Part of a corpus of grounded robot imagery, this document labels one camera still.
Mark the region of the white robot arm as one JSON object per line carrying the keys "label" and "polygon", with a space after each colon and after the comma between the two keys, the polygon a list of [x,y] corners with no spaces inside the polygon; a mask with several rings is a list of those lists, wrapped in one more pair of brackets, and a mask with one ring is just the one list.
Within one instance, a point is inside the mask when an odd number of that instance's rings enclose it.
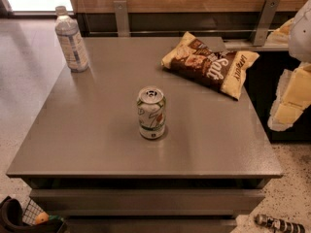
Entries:
{"label": "white robot arm", "polygon": [[311,105],[311,0],[267,37],[272,45],[288,45],[291,57],[300,61],[293,71],[285,69],[280,76],[268,120],[273,131],[291,128]]}

